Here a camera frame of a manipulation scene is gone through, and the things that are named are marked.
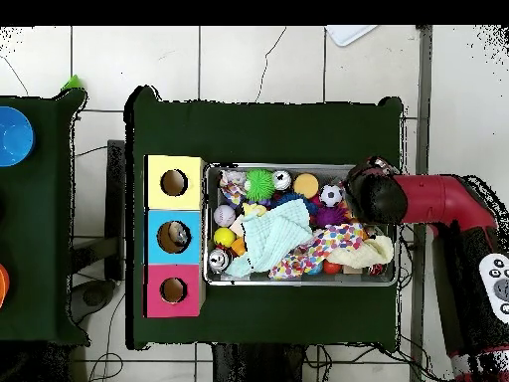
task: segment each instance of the metal tray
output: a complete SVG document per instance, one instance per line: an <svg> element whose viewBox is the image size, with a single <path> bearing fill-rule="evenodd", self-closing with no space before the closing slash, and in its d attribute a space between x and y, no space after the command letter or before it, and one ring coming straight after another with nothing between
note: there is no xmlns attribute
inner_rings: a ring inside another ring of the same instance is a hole
<svg viewBox="0 0 509 382"><path fill-rule="evenodd" d="M213 286L331 286L331 287L388 287L394 284L397 279L397 271L400 256L400 244L397 241L398 228L392 225L377 226L386 236L393 240L395 245L395 258L387 264L386 270L378 276L370 276L366 270L360 275L336 274L329 275L321 273L311 276L304 274L302 277L287 280L271 280L267 273L253 273L249 276L237 279L226 274L213 273L208 265L209 253L214 250L214 232L218 225L213 215L216 208L226 204L227 200L218 182L221 177L221 170L248 171L253 168L266 168L267 170L286 170L292 179L300 173L312 173L316 176L320 185L331 183L335 180L344 180L348 171L353 165L324 165L324 164L208 164L204 169L204 191L206 193L206 208L204 218L204 278Z"/></svg>

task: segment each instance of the blue bowl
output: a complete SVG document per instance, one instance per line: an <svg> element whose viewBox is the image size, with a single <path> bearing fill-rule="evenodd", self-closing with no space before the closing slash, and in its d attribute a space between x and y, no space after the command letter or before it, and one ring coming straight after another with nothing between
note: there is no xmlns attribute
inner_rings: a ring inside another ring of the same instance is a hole
<svg viewBox="0 0 509 382"><path fill-rule="evenodd" d="M34 130L21 111L0 106L0 167L23 161L34 147Z"/></svg>

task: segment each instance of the yellow ball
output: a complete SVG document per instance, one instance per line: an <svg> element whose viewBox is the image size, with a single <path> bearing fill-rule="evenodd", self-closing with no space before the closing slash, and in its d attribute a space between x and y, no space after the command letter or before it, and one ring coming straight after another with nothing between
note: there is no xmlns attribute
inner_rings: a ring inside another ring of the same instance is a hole
<svg viewBox="0 0 509 382"><path fill-rule="evenodd" d="M216 245L222 245L225 248L229 248L236 238L237 236L235 233L226 227L221 227L214 233L214 243Z"/></svg>

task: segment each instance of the green felt surface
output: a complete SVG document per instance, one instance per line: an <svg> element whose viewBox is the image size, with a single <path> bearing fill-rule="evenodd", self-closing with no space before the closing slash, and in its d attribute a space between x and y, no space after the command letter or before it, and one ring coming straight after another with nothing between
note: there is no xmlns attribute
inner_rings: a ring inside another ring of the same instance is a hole
<svg viewBox="0 0 509 382"><path fill-rule="evenodd" d="M135 344L379 341L388 349L394 348L396 285L208 286L199 317L144 318L141 174L144 154L201 156L206 162L281 164L356 164L370 155L382 155L398 163L403 111L398 98L388 98L379 105L179 103L158 101L153 90L145 88L131 99Z"/></svg>
<svg viewBox="0 0 509 382"><path fill-rule="evenodd" d="M0 168L0 263L10 276L0 339L87 342L67 314L71 122L85 97L82 90L54 99L0 96L0 106L22 111L35 133L31 155Z"/></svg>

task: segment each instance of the box with round hole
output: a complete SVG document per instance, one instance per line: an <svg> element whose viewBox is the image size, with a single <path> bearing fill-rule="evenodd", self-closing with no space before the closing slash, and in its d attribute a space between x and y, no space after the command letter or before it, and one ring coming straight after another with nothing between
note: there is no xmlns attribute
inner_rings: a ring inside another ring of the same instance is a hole
<svg viewBox="0 0 509 382"><path fill-rule="evenodd" d="M148 155L149 209L200 211L203 161L200 157Z"/></svg>
<svg viewBox="0 0 509 382"><path fill-rule="evenodd" d="M198 316L205 299L203 161L199 157L147 155L145 169L145 315Z"/></svg>
<svg viewBox="0 0 509 382"><path fill-rule="evenodd" d="M147 317L193 317L205 299L199 265L149 265Z"/></svg>

